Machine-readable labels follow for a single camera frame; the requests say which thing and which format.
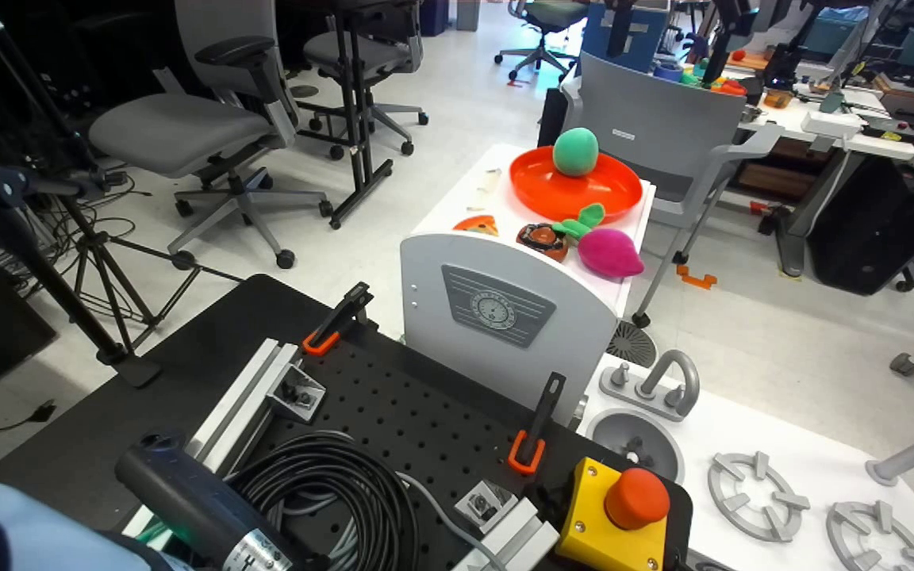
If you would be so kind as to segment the purple plush beet toy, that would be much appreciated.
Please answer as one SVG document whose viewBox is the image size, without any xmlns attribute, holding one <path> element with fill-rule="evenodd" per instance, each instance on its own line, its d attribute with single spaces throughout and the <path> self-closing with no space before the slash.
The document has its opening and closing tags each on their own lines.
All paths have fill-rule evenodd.
<svg viewBox="0 0 914 571">
<path fill-rule="evenodd" d="M 554 226 L 572 242 L 573 255 L 599 280 L 631 280 L 643 272 L 635 242 L 622 228 L 605 228 L 605 207 L 591 203 L 573 219 Z"/>
</svg>

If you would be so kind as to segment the white toy kitchen counter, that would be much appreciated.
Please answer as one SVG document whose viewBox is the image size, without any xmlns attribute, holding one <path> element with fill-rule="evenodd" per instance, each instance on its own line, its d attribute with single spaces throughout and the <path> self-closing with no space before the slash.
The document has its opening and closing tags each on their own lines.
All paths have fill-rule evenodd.
<svg viewBox="0 0 914 571">
<path fill-rule="evenodd" d="M 485 150 L 398 242 L 404 340 L 525 410 L 559 370 L 563 385 L 553 417 L 573 425 L 631 283 L 516 242 L 533 222 L 508 178 L 516 154 L 511 143 Z M 467 215 L 494 215 L 497 235 L 456 231 Z"/>
</svg>

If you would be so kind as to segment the toy pizza slice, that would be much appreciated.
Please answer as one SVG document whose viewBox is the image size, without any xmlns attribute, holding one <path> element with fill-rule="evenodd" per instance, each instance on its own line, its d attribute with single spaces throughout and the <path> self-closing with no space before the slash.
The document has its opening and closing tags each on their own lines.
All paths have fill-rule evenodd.
<svg viewBox="0 0 914 571">
<path fill-rule="evenodd" d="M 494 215 L 467 215 L 453 226 L 456 231 L 478 231 L 478 235 L 497 235 Z"/>
</svg>

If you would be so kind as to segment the chocolate toy donut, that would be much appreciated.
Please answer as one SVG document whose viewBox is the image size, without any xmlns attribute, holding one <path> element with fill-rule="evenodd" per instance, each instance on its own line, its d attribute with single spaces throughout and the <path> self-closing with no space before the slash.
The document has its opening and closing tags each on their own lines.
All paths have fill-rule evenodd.
<svg viewBox="0 0 914 571">
<path fill-rule="evenodd" d="M 553 260 L 567 255 L 567 242 L 550 222 L 523 226 L 516 231 L 516 242 L 536 252 L 553 255 Z"/>
</svg>

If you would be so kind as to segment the orange plastic plate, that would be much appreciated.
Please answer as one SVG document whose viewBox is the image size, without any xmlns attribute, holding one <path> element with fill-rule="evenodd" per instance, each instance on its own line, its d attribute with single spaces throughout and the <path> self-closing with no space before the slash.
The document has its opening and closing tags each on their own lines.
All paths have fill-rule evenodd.
<svg viewBox="0 0 914 571">
<path fill-rule="evenodd" d="M 619 159 L 599 152 L 591 175 L 561 175 L 550 144 L 519 152 L 508 163 L 508 178 L 519 207 L 542 219 L 573 219 L 583 207 L 599 203 L 605 222 L 627 215 L 643 189 L 641 178 Z"/>
</svg>

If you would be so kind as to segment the left orange black clamp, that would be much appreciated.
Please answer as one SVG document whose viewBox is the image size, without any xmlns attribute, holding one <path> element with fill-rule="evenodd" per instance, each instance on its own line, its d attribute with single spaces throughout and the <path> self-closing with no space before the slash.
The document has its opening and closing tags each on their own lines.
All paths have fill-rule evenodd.
<svg viewBox="0 0 914 571">
<path fill-rule="evenodd" d="M 327 355 L 353 322 L 366 322 L 366 305 L 371 301 L 371 288 L 356 283 L 337 308 L 302 340 L 303 355 Z"/>
</svg>

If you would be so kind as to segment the orange black clamp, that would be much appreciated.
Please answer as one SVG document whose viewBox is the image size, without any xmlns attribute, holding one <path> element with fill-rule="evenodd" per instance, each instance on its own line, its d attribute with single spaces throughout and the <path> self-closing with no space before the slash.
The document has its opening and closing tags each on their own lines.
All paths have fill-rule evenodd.
<svg viewBox="0 0 914 571">
<path fill-rule="evenodd" d="M 302 340 L 303 355 L 327 355 L 353 322 L 366 322 L 366 305 L 371 301 L 371 288 L 356 283 L 337 308 Z"/>
<path fill-rule="evenodd" d="M 513 440 L 508 447 L 508 467 L 516 475 L 536 475 L 540 473 L 540 463 L 546 455 L 542 432 L 546 432 L 546 425 L 559 405 L 561 385 L 563 385 L 563 377 L 559 370 L 553 370 L 536 405 L 533 405 L 529 421 L 513 435 Z"/>
</svg>

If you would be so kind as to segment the right orange black clamp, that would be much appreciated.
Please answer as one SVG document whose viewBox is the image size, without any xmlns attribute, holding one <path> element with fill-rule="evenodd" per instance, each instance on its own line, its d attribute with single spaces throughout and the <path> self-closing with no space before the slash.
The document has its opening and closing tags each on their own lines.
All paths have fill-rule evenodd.
<svg viewBox="0 0 914 571">
<path fill-rule="evenodd" d="M 559 370 L 553 370 L 536 405 L 533 405 L 529 421 L 513 435 L 513 440 L 508 447 L 508 467 L 516 475 L 536 475 L 540 473 L 540 463 L 546 455 L 542 432 L 546 432 L 546 425 L 559 405 L 561 385 L 563 385 L 563 377 Z"/>
</svg>

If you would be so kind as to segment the green plush ball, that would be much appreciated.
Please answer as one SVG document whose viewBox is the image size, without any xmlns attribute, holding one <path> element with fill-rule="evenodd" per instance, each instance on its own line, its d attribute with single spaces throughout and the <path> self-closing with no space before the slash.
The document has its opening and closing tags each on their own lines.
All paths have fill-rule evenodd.
<svg viewBox="0 0 914 571">
<path fill-rule="evenodd" d="M 561 175 L 583 178 L 595 169 L 599 143 L 588 127 L 563 129 L 553 144 Z"/>
</svg>

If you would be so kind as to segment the black perforated breadboard table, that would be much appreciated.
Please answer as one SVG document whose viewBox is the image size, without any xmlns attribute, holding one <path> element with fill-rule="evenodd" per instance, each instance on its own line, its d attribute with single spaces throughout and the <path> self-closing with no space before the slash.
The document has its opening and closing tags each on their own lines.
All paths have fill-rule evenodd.
<svg viewBox="0 0 914 571">
<path fill-rule="evenodd" d="M 116 528 L 136 499 L 115 479 L 116 455 L 144 435 L 191 437 L 265 340 L 302 340 L 327 308 L 269 274 L 253 274 L 162 340 L 144 357 L 162 377 L 136 390 L 111 379 L 0 460 L 0 481 L 71 520 Z M 356 325 L 303 364 L 327 385 L 312 421 L 272 410 L 246 437 L 253 460 L 318 432 L 345 432 L 362 450 L 423 481 L 414 571 L 446 571 L 467 544 L 437 509 L 490 479 L 511 490 L 508 445 L 529 412 L 483 383 Z"/>
</svg>

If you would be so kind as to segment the yellow emergency stop button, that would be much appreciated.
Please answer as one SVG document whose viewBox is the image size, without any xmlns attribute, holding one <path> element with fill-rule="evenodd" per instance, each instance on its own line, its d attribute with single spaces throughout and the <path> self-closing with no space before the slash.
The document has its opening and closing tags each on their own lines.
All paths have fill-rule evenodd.
<svg viewBox="0 0 914 571">
<path fill-rule="evenodd" d="M 664 571 L 669 488 L 643 467 L 573 467 L 572 505 L 554 552 L 588 571 Z"/>
</svg>

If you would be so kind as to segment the grey office chair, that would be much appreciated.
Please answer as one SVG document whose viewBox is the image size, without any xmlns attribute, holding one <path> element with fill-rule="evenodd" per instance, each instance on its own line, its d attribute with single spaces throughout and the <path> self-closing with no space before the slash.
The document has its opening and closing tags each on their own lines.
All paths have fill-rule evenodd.
<svg viewBox="0 0 914 571">
<path fill-rule="evenodd" d="M 272 249 L 278 268 L 295 252 L 275 242 L 253 207 L 253 192 L 278 192 L 288 210 L 332 213 L 319 189 L 278 186 L 255 159 L 282 150 L 295 127 L 295 107 L 282 81 L 275 0 L 173 0 L 185 55 L 210 97 L 155 93 L 97 114 L 88 143 L 125 163 L 198 179 L 198 195 L 216 203 L 185 228 L 169 252 L 191 263 L 188 243 L 224 215 L 236 213 Z M 173 192 L 173 210 L 191 215 L 193 189 Z"/>
</svg>

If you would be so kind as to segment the left aluminium rail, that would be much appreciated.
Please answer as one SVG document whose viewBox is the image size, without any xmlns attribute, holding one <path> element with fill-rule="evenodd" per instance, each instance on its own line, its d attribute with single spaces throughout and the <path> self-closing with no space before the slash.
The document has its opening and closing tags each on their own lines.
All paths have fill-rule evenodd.
<svg viewBox="0 0 914 571">
<path fill-rule="evenodd" d="M 262 340 L 185 450 L 212 473 L 228 473 L 272 412 L 312 421 L 327 385 L 302 368 L 295 341 Z"/>
</svg>

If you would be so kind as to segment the aluminium rail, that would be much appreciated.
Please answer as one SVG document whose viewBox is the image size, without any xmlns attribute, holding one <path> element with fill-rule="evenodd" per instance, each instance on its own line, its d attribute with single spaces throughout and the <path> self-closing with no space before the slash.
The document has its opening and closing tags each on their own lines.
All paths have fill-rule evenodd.
<svg viewBox="0 0 914 571">
<path fill-rule="evenodd" d="M 450 571 L 533 571 L 559 542 L 529 499 L 478 479 L 456 513 L 477 525 L 471 549 Z"/>
<path fill-rule="evenodd" d="M 212 473 L 228 473 L 272 412 L 312 421 L 327 385 L 302 368 L 295 341 L 262 340 L 185 450 Z"/>
</svg>

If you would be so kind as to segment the right aluminium rail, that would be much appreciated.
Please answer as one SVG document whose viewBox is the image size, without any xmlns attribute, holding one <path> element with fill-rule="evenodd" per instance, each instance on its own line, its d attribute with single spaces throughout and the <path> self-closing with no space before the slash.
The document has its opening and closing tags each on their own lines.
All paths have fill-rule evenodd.
<svg viewBox="0 0 914 571">
<path fill-rule="evenodd" d="M 533 571 L 559 542 L 529 499 L 478 479 L 456 513 L 477 525 L 471 549 L 450 571 Z"/>
</svg>

